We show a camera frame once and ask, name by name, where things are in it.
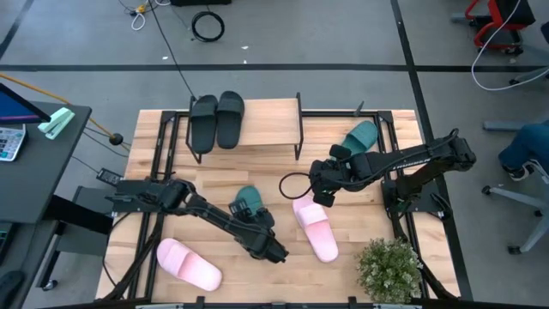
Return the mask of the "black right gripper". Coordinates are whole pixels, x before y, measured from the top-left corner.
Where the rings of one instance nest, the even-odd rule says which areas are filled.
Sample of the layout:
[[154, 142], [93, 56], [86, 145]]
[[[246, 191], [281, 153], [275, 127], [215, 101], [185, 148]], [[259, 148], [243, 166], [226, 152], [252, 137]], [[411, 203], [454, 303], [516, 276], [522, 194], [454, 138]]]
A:
[[327, 159], [325, 161], [313, 161], [311, 164], [309, 179], [311, 189], [315, 193], [313, 201], [329, 208], [334, 205], [335, 192], [344, 189], [355, 192], [359, 186], [355, 184], [355, 176], [350, 166], [351, 158]]

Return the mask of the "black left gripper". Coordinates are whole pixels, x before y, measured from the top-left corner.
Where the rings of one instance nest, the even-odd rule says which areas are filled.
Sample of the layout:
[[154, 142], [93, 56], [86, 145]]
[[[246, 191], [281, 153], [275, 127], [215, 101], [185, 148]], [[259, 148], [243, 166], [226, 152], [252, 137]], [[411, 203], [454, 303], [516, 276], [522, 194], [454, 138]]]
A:
[[271, 235], [275, 234], [273, 230], [275, 219], [267, 208], [260, 208], [252, 211], [246, 202], [235, 200], [229, 204], [229, 209], [234, 218], [248, 218], [249, 223], [266, 229]]

